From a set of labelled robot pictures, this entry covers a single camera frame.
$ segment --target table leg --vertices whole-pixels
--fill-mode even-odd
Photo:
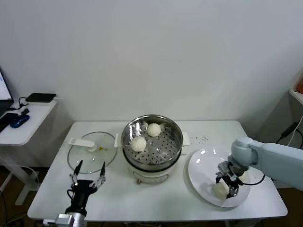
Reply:
[[[36,175],[35,175],[34,173],[32,173],[32,174],[31,174],[31,177],[32,177],[33,179],[35,179],[35,178],[36,178]],[[20,192],[20,194],[19,194],[19,196],[18,196],[18,198],[17,198],[17,200],[16,200],[16,202],[15,202],[15,205],[21,206],[21,205],[23,204],[25,198],[27,197],[28,193],[29,193],[30,191],[38,191],[38,189],[39,189],[39,186],[36,187],[35,189],[32,189],[32,188],[28,187],[27,185],[25,185],[24,188],[22,189],[22,191]]]
[[[13,175],[15,175],[20,181],[25,184],[15,203],[16,205],[22,205],[24,199],[30,191],[38,191],[39,184],[21,167],[17,166],[15,161],[9,155],[7,155],[6,152],[1,152],[0,161]]]
[[[6,185],[9,183],[9,181],[11,180],[11,177],[13,176],[13,174],[10,172],[9,175],[5,178],[5,181],[2,183],[1,187],[0,187],[0,191],[4,191]]]

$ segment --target metal rim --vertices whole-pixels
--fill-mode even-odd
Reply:
[[[108,132],[106,132],[106,131],[94,131],[94,132],[90,132],[90,133],[88,133],[88,134],[83,135],[83,136],[81,137],[81,139],[82,139],[83,137],[88,136],[88,135],[93,134],[93,133],[105,133],[105,134],[111,136],[111,137],[114,139],[114,141],[115,141],[115,137],[114,137],[112,134],[110,134],[110,133],[108,133]],[[71,152],[71,149],[72,149],[73,147],[74,147],[74,145],[72,145],[71,148],[70,148],[69,151],[68,151],[68,154],[67,154],[67,163],[68,163],[69,167],[70,167],[72,170],[75,170],[75,169],[71,166],[70,161],[69,161],[69,159],[68,159],[68,157],[69,157],[69,155],[70,155],[70,152]],[[116,155],[117,155],[117,151],[116,151],[116,153],[115,153],[113,159],[112,159],[106,166],[108,166],[109,164],[112,163],[112,161],[115,159]],[[93,174],[93,173],[96,173],[96,172],[100,171],[100,169],[98,169],[98,170],[96,170],[96,171],[92,171],[91,173],[83,173],[83,172],[79,172],[79,173],[80,173],[80,174]]]
[[[163,150],[163,152],[165,152],[167,150],[168,153],[171,152],[171,153],[176,153],[176,154],[173,154],[175,156],[172,155],[172,157],[169,157],[169,159],[165,159],[164,162],[161,160],[161,163],[160,162],[157,163],[157,161],[159,161],[159,160],[154,159],[153,161],[151,161],[151,163],[147,164],[147,163],[144,163],[144,162],[143,163],[140,162],[139,159],[136,159],[135,158],[136,153],[135,152],[134,152],[134,154],[131,153],[132,152],[131,149],[126,150],[127,147],[130,144],[130,141],[127,139],[127,137],[129,136],[130,128],[133,127],[137,123],[140,123],[140,131],[138,129],[136,129],[136,132],[138,132],[138,133],[135,133],[135,134],[137,136],[145,137],[145,130],[143,130],[143,128],[141,127],[142,126],[141,124],[142,124],[142,122],[147,122],[148,124],[150,124],[150,123],[152,123],[153,120],[155,121],[155,123],[158,123],[158,124],[161,124],[161,122],[163,122],[164,125],[165,125],[164,126],[165,130],[168,129],[169,131],[171,131],[170,132],[171,134],[169,136],[172,136],[173,139],[170,139],[170,137],[169,138],[166,137],[168,135],[168,134],[166,134],[164,136],[164,137],[166,137],[165,140],[169,139],[169,140],[172,140],[173,143],[176,142],[176,144],[174,144],[174,145],[170,144],[170,146],[175,147],[176,150],[171,151],[170,149],[165,148],[165,150]],[[179,126],[173,120],[171,120],[170,118],[165,117],[165,116],[161,116],[161,115],[156,115],[156,114],[149,114],[149,115],[144,115],[144,116],[137,117],[137,118],[133,119],[132,121],[130,121],[123,129],[121,140],[122,140],[121,142],[122,142],[122,147],[123,147],[123,153],[124,153],[124,156],[125,156],[128,163],[130,163],[133,167],[135,167],[136,169],[139,169],[141,171],[159,172],[159,171],[162,171],[163,169],[169,168],[170,166],[174,165],[177,162],[177,160],[178,160],[178,158],[181,154],[181,149],[182,149],[182,144],[183,144],[183,135],[182,135],[182,131],[179,128]],[[140,157],[143,157],[143,156],[148,155],[148,154],[150,154],[151,157],[153,157],[153,155],[154,155],[154,153],[152,153],[153,155],[151,153],[149,153],[149,150],[144,150],[144,152],[146,152],[146,153],[143,153],[142,155],[140,155]]]

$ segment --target robotic arm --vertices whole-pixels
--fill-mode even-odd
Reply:
[[[303,150],[275,143],[261,143],[246,137],[234,141],[228,161],[218,165],[216,181],[222,178],[229,186],[227,198],[238,194],[239,185],[243,185],[238,177],[249,166],[303,191]]]

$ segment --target white table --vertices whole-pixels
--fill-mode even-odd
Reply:
[[[81,137],[93,131],[121,133],[127,122],[76,122],[69,131],[29,210],[28,216],[36,219],[55,219],[70,205],[66,190],[70,188],[67,154],[71,137]],[[232,142],[246,136],[237,121],[184,121],[177,122],[190,137],[186,153],[199,148],[221,149],[227,153]],[[251,187],[246,201],[233,209],[217,207],[205,201],[192,187],[187,174],[190,155],[180,156],[175,172],[160,184],[137,185],[127,170],[121,149],[106,168],[107,181],[93,195],[86,206],[87,221],[196,221],[255,219],[285,216],[287,214],[279,193],[271,179]],[[99,173],[78,176],[94,180]],[[259,170],[251,169],[252,182],[262,177]]]
[[[2,132],[0,132],[0,146],[22,146],[25,145],[30,138],[34,135],[44,119],[48,116],[51,110],[56,105],[53,100],[49,105],[29,105],[29,120],[21,125],[19,128],[11,128],[7,126]],[[18,111],[8,111],[8,113],[18,113]],[[28,175],[19,166],[16,166],[16,162],[10,157],[10,153],[5,148],[0,148],[0,162],[10,171],[10,174],[1,185],[1,190],[5,188],[6,184],[11,179],[12,175],[15,175],[21,180],[25,187],[16,200],[16,205],[22,205],[29,191],[37,191],[39,185],[33,179],[35,175]]]

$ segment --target computer mouse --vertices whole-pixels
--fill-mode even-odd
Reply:
[[[15,119],[11,120],[10,126],[14,129],[19,128],[22,124],[27,122],[28,119],[29,119],[29,115],[27,115],[27,114],[19,115]]]

